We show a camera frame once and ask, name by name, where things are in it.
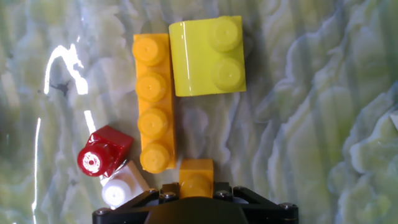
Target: orange lego brick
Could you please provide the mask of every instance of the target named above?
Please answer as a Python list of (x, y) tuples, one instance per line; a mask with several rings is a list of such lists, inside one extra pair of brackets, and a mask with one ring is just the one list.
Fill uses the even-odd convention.
[(214, 168), (211, 159), (184, 159), (180, 168), (180, 198), (213, 197)]
[(174, 89), (168, 34), (136, 34), (136, 59), (142, 168), (157, 174), (175, 168)]

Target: small orange lego brick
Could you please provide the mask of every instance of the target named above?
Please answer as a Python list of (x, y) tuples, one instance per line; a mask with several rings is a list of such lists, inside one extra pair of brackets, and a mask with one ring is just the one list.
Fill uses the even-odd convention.
[(184, 159), (180, 168), (180, 198), (213, 197), (214, 168), (211, 159)]

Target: white lego piece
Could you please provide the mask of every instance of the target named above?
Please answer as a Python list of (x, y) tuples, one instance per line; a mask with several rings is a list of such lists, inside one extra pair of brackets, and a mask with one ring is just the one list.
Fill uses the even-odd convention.
[(394, 123), (394, 125), (396, 126), (396, 129), (398, 130), (398, 110), (392, 112), (390, 114), (390, 118), (391, 118), (392, 122)]
[(125, 160), (122, 162), (122, 164), (120, 164), (120, 166), (113, 172), (113, 174), (110, 177), (106, 177), (104, 175), (101, 175), (99, 177), (99, 182), (101, 183), (101, 185), (104, 187), (106, 183), (108, 183), (109, 180), (111, 180), (113, 177), (115, 177), (120, 170), (126, 166), (126, 164), (128, 163), (128, 160)]
[(133, 161), (129, 161), (115, 175), (102, 179), (102, 198), (113, 209), (149, 190)]

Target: screw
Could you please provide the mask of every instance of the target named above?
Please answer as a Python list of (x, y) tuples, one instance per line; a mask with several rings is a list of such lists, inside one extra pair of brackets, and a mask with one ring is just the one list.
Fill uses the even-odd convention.
[(174, 198), (176, 194), (174, 192), (166, 192), (163, 194), (163, 197), (166, 199)]
[(236, 190), (243, 190), (243, 189), (245, 189), (245, 187), (243, 187), (243, 186), (236, 186), (236, 187), (234, 187), (234, 189), (236, 189)]
[(297, 208), (297, 205), (290, 203), (290, 202), (281, 203), (281, 204), (279, 204), (279, 206), (281, 206), (283, 209)]
[(217, 197), (225, 198), (225, 197), (230, 197), (230, 196), (231, 196), (231, 193), (229, 193), (229, 192), (226, 191), (226, 190), (220, 190), (220, 191), (217, 191), (217, 192), (215, 193), (215, 195), (216, 195)]
[(97, 211), (95, 211), (95, 213), (96, 213), (97, 215), (105, 215), (105, 214), (107, 214), (107, 213), (110, 212), (110, 211), (111, 211), (110, 208), (100, 208), (100, 209), (98, 209)]

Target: lego stud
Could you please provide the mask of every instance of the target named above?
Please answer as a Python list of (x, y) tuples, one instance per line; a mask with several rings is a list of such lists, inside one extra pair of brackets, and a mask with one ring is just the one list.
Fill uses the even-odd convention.
[(103, 175), (114, 162), (107, 144), (87, 146), (79, 152), (77, 164), (80, 170), (92, 177)]
[(233, 18), (219, 17), (210, 26), (209, 42), (215, 50), (230, 51), (241, 41), (242, 27), (239, 27)]
[(130, 175), (119, 174), (102, 189), (102, 198), (113, 207), (119, 207), (132, 198), (135, 181)]
[(180, 192), (182, 198), (186, 197), (208, 197), (212, 195), (211, 183), (206, 177), (196, 174), (186, 179), (181, 184)]
[(157, 108), (143, 112), (138, 118), (139, 131), (152, 139), (158, 139), (166, 133), (169, 127), (166, 114)]
[(244, 68), (237, 60), (225, 58), (214, 65), (211, 79), (220, 90), (233, 91), (244, 82)]
[(138, 78), (136, 92), (139, 98), (155, 103), (161, 100), (166, 94), (166, 81), (154, 72), (150, 72)]
[(142, 151), (140, 162), (144, 170), (158, 174), (166, 170), (170, 162), (170, 154), (163, 145), (150, 143)]
[(144, 65), (154, 66), (166, 56), (166, 48), (160, 40), (144, 37), (133, 43), (132, 54)]

